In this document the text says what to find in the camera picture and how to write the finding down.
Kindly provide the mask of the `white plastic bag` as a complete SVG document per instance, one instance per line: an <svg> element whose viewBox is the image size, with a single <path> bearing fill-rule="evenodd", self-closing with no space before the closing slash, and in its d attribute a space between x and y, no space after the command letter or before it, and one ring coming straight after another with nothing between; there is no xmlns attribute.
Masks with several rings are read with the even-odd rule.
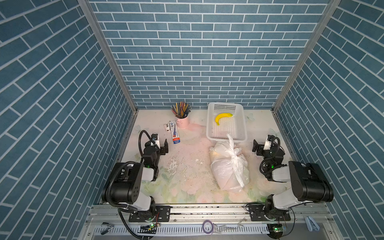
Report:
<svg viewBox="0 0 384 240"><path fill-rule="evenodd" d="M211 172L223 191L240 192L250 182L248 161L231 134L210 148Z"/></svg>

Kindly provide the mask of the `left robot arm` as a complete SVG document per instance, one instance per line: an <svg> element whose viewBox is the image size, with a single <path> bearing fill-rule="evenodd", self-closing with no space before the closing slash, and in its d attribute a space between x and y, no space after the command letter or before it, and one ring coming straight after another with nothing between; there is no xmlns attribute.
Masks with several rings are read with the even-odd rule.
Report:
<svg viewBox="0 0 384 240"><path fill-rule="evenodd" d="M154 182L159 174L160 157L169 152L168 141L160 145L158 134L149 135L142 130L138 139L139 162L116 163L102 191L102 201L122 212L146 215L156 213L153 197L141 192L141 183Z"/></svg>

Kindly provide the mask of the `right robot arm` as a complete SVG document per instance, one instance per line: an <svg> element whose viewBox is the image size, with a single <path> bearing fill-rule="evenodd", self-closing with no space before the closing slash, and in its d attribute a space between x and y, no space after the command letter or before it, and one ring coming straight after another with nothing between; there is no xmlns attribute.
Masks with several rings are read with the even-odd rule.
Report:
<svg viewBox="0 0 384 240"><path fill-rule="evenodd" d="M284 192L267 197L262 210L266 219L289 220L291 208L334 199L333 188L318 164L283 163L285 151L279 137L268 135L264 144L254 140L252 152L263 157L259 171L269 182L291 184Z"/></svg>

